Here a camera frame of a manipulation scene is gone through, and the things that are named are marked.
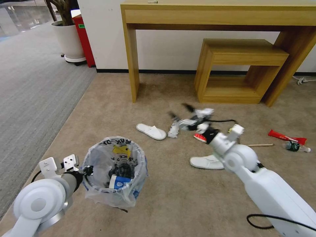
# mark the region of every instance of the black baseboard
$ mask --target black baseboard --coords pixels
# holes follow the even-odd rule
[[[96,69],[98,73],[128,73],[128,69]],[[139,73],[149,74],[195,74],[196,70],[147,70]],[[247,71],[211,71],[211,75],[246,75]],[[294,76],[316,76],[316,72],[296,72]]]

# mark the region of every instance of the plant trunk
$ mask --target plant trunk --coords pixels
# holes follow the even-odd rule
[[[60,16],[63,20],[63,26],[73,25],[70,9],[60,12]]]
[[[74,25],[71,17],[71,2],[72,0],[50,0],[57,7],[57,10],[62,17],[63,26]]]

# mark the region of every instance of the trash can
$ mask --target trash can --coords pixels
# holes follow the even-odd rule
[[[144,151],[135,142],[107,137],[89,149],[83,169],[87,166],[93,166],[93,175],[83,180],[86,198],[118,208],[135,206],[148,176]]]
[[[83,52],[85,53],[85,57],[87,60],[88,67],[95,67],[95,61],[92,54],[90,42],[88,39],[88,35],[86,32],[85,25],[83,23],[83,19],[81,14],[73,17],[73,21],[75,22],[77,32],[79,35],[79,39],[82,45]]]

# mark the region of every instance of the power cord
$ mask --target power cord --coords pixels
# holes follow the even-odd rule
[[[60,163],[60,165],[62,166],[62,169],[63,169],[63,168],[64,168],[64,163],[62,162],[62,163]],[[33,183],[33,182],[35,181],[36,177],[37,177],[41,172],[42,172],[42,171],[38,171],[38,172],[34,175],[34,177],[32,178],[31,183]]]
[[[250,215],[248,215],[248,216],[247,216],[247,221],[248,221],[248,223],[249,223],[251,226],[253,226],[253,227],[257,228],[257,229],[273,229],[274,226],[272,226],[272,225],[271,225],[271,226],[258,226],[258,225],[255,225],[254,223],[252,223],[252,222],[249,220],[249,218],[251,218],[251,217],[267,217],[267,218],[277,219],[277,220],[281,220],[281,221],[285,221],[285,222],[290,222],[290,223],[293,223],[293,224],[301,225],[301,226],[303,226],[303,227],[306,227],[306,228],[308,228],[308,229],[311,229],[311,230],[313,230],[313,231],[316,231],[316,229],[313,228],[313,227],[310,227],[310,226],[305,225],[305,224],[303,224],[303,223],[296,222],[296,221],[293,221],[293,220],[290,220],[290,219],[287,219],[287,218],[283,218],[283,217],[271,216],[271,215],[266,215],[266,214],[250,214]]]
[[[234,119],[224,119],[224,120],[209,120],[210,122],[234,122],[235,124],[238,124],[238,122]]]

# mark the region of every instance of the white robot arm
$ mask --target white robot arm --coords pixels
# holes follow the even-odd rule
[[[224,135],[211,127],[212,109],[194,110],[192,106],[184,105],[194,116],[191,119],[179,120],[173,115],[173,118],[179,121],[179,127],[183,130],[198,131],[206,137],[207,143],[214,150],[213,155],[223,163],[226,170],[240,178],[247,194],[262,211],[262,216],[270,216],[268,219],[272,226],[283,236],[316,237],[315,211],[284,179],[266,169],[258,161],[253,149],[237,144],[244,128],[235,124],[230,133]]]
[[[56,163],[53,157],[39,163],[45,179],[30,183],[14,201],[17,218],[14,227],[3,237],[33,237],[59,221],[72,205],[72,194],[78,189],[84,175],[93,175],[93,167],[80,171],[78,158],[73,154]],[[56,171],[65,168],[61,175]]]

